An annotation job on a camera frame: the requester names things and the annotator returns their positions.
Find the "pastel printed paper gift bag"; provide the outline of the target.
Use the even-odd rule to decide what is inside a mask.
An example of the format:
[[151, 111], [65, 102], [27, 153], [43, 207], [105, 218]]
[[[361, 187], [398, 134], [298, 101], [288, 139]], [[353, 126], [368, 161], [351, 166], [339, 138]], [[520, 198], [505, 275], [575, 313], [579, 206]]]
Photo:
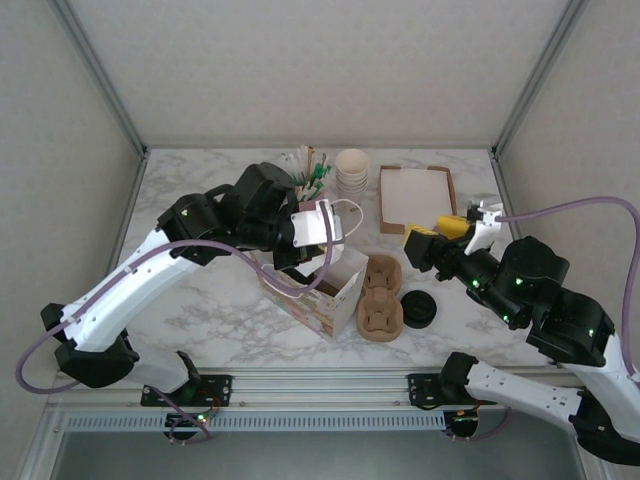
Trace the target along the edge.
[[327, 341], [335, 340], [356, 310], [369, 257], [354, 248], [338, 245], [322, 281], [311, 291], [283, 293], [269, 279], [258, 280], [267, 298]]

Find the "black plastic cup lid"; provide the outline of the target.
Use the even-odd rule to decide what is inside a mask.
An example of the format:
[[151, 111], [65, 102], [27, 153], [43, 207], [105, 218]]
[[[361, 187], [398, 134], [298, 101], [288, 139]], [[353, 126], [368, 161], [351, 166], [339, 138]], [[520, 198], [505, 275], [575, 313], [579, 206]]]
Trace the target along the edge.
[[404, 324], [413, 329], [429, 327], [437, 314], [434, 298], [422, 290], [407, 292], [401, 299]]

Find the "white wrapped straws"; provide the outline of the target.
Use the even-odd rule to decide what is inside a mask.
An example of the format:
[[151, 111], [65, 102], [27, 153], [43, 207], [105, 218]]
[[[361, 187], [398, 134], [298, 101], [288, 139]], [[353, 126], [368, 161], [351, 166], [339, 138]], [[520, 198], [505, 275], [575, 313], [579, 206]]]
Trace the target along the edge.
[[313, 148], [309, 145], [301, 145], [295, 152], [282, 153], [279, 165], [290, 175], [299, 175], [308, 171], [311, 157], [313, 157]]

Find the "brown pulp cup carrier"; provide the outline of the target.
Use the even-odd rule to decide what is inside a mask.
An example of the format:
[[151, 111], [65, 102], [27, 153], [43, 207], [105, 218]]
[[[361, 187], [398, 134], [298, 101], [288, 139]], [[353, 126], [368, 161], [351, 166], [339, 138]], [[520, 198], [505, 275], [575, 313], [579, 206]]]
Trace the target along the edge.
[[399, 337], [404, 326], [403, 307], [397, 295], [402, 286], [402, 269], [393, 257], [369, 256], [356, 326], [366, 340], [387, 343]]

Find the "stack of white paper cups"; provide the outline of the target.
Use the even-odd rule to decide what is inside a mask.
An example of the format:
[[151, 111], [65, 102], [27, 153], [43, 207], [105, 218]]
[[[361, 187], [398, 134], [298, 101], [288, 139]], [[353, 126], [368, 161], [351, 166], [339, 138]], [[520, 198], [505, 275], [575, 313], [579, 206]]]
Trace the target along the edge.
[[368, 187], [370, 158], [362, 150], [346, 149], [335, 157], [335, 183], [340, 199], [361, 204]]

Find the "aluminium side rail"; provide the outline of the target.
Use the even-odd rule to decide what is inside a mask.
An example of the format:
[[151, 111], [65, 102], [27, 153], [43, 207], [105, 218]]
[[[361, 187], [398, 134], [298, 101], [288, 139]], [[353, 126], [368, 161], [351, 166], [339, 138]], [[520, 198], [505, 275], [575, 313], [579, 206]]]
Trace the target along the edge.
[[[497, 182], [499, 194], [504, 204], [505, 214], [507, 216], [511, 216], [514, 214], [513, 202], [511, 200], [501, 164], [494, 148], [489, 150], [489, 158], [493, 174]], [[510, 222], [508, 226], [513, 240], [518, 240], [522, 237], [521, 229], [517, 222]]]
[[136, 168], [136, 172], [133, 178], [133, 183], [131, 185], [131, 188], [126, 198], [124, 212], [118, 224], [114, 244], [111, 248], [108, 262], [104, 270], [104, 278], [107, 278], [116, 269], [118, 265], [118, 261], [120, 259], [120, 255], [124, 247], [127, 231], [131, 222], [134, 208], [138, 200], [141, 185], [144, 180], [144, 176], [146, 174], [150, 155], [151, 155], [151, 150], [150, 149], [146, 150], [143, 156], [140, 158], [140, 161]]

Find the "aluminium table rail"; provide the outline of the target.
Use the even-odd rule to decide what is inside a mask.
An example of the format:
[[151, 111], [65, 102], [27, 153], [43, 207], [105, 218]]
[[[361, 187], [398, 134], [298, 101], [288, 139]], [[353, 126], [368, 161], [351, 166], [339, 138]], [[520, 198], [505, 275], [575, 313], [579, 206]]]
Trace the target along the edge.
[[[203, 374], [230, 375], [230, 411], [407, 410], [414, 368], [203, 368]], [[46, 407], [63, 411], [143, 411], [142, 386], [129, 380], [102, 389], [78, 386], [47, 397]]]

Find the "aluminium frame post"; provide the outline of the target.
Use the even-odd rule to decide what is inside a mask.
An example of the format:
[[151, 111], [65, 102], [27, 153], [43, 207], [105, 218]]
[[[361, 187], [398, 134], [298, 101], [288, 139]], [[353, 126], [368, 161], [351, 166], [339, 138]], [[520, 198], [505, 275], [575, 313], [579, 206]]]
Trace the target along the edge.
[[497, 162], [500, 161], [500, 158], [514, 140], [529, 109], [541, 92], [573, 30], [590, 3], [591, 0], [567, 0], [558, 21], [535, 61], [513, 108], [491, 148], [493, 158]]
[[136, 155], [144, 159], [148, 152], [137, 128], [70, 0], [46, 0], [62, 30], [69, 38], [98, 93], [116, 120]]

